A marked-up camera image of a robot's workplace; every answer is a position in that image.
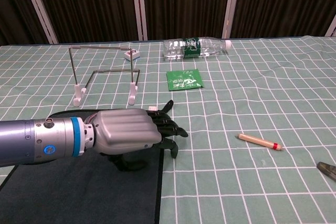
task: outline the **black mat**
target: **black mat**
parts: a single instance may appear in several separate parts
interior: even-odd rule
[[[120,172],[88,150],[77,158],[15,167],[0,186],[0,223],[158,223],[163,151],[152,148],[125,159],[143,159],[148,166]]]

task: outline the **light green tablecloth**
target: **light green tablecloth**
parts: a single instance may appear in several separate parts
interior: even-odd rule
[[[336,38],[233,40],[226,54],[164,61],[161,42],[140,50],[135,105],[130,74],[93,79],[83,109],[162,108],[187,139],[165,152],[160,223],[335,223],[336,183],[316,169],[336,164]],[[74,109],[68,46],[0,47],[0,120],[45,118]],[[95,69],[128,68],[121,51],[75,53],[84,86]],[[197,68],[204,88],[168,91],[166,72]],[[274,151],[235,138],[277,142]],[[0,183],[10,172],[0,169]]]

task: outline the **blue logo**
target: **blue logo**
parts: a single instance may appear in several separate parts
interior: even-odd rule
[[[50,154],[54,153],[55,151],[56,151],[56,148],[53,145],[47,145],[44,148],[44,153],[47,154],[47,155],[50,155]]]

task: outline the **pencil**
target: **pencil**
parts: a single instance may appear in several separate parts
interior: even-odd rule
[[[245,140],[245,141],[248,141],[248,142],[252,142],[252,143],[255,143],[255,144],[259,144],[259,145],[262,145],[264,147],[272,148],[272,149],[277,150],[277,151],[282,150],[282,146],[280,144],[273,143],[271,141],[267,141],[267,140],[257,138],[257,137],[254,137],[254,136],[249,136],[249,135],[245,135],[245,134],[238,134],[238,135],[236,135],[236,138],[241,139],[241,140]]]

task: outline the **bottle cap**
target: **bottle cap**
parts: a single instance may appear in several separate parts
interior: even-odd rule
[[[231,48],[231,40],[225,40],[225,49]]]

